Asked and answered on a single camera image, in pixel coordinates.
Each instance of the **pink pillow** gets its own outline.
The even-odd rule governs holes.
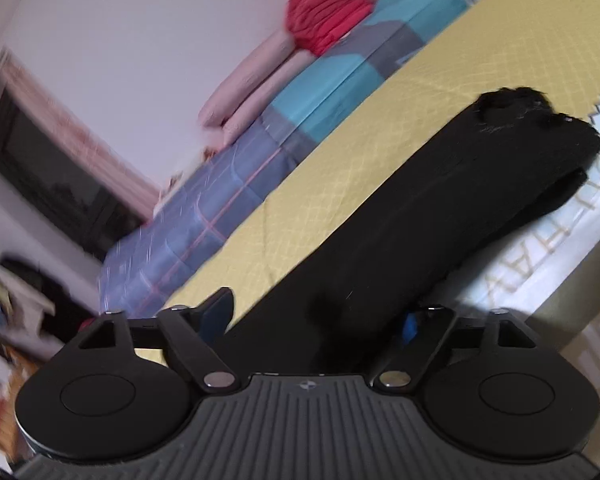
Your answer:
[[[299,73],[314,62],[315,56],[308,50],[298,50],[287,59],[269,78],[245,99],[227,120],[224,130],[225,145],[233,144],[251,126],[251,123],[273,101],[274,97]]]
[[[293,35],[281,28],[251,52],[220,83],[198,114],[202,126],[221,126],[295,49]]]

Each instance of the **gray ribbed plate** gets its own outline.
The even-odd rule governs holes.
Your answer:
[[[78,466],[37,456],[21,480],[414,479],[590,480],[574,454],[504,465],[440,439],[411,400],[378,394],[360,377],[255,376],[231,396],[210,397],[161,450],[132,462]]]

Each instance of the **yellow bedsheet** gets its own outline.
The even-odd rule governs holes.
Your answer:
[[[600,95],[600,0],[481,0],[369,97],[167,302],[233,289],[234,322],[482,92],[531,86],[557,110]]]

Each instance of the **black fabric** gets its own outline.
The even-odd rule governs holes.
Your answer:
[[[399,316],[489,241],[562,205],[600,150],[531,89],[481,96],[216,345],[242,376],[354,371]]]

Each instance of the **logo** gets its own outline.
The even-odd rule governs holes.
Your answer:
[[[315,381],[304,380],[300,384],[298,384],[298,386],[300,386],[303,390],[308,392],[309,390],[317,388],[318,384],[315,383]]]

